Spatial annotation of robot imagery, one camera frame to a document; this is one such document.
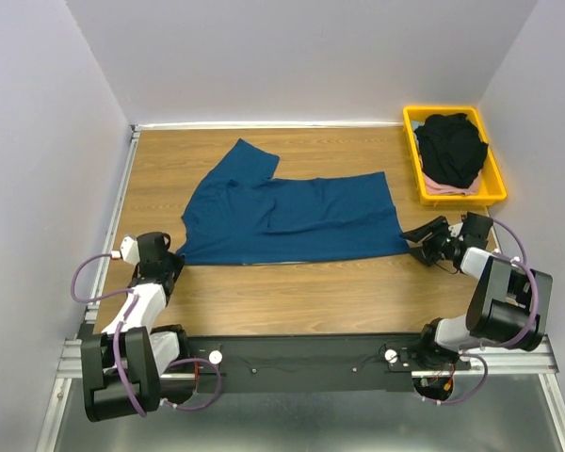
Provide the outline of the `blue t shirt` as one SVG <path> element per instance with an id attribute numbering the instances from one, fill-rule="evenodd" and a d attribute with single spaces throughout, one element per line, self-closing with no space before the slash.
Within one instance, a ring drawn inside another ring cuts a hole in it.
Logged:
<path id="1" fill-rule="evenodd" d="M 191 196 L 177 250 L 193 266 L 329 262 L 405 254 L 383 172 L 275 177 L 280 158 L 239 139 Z"/>

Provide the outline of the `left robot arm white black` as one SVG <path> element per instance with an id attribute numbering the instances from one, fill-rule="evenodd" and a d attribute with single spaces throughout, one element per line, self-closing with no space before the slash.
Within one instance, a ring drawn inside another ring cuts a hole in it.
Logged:
<path id="1" fill-rule="evenodd" d="M 170 251 L 170 243 L 170 235 L 163 232 L 127 235 L 118 249 L 80 265 L 109 259 L 133 266 L 131 281 L 123 289 L 83 299 L 75 291 L 81 270 L 73 274 L 71 295 L 77 302 L 125 297 L 114 320 L 80 346 L 85 412 L 91 422 L 133 414 L 144 417 L 155 411 L 161 398 L 161 375 L 166 369 L 181 371 L 189 363 L 184 329 L 154 326 L 185 264 L 182 256 Z"/>

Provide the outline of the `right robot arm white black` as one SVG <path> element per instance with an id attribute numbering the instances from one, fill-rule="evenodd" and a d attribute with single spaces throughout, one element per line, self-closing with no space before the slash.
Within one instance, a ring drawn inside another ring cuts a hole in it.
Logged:
<path id="1" fill-rule="evenodd" d="M 421 264 L 448 261 L 476 279 L 464 315 L 436 318 L 422 329 L 411 355 L 427 369 L 455 363 L 461 352 L 476 347 L 530 352 L 545 335 L 553 278 L 531 268 L 523 255 L 488 250 L 493 224 L 492 218 L 468 212 L 457 225 L 439 216 L 401 234 L 416 245 L 411 255 Z"/>

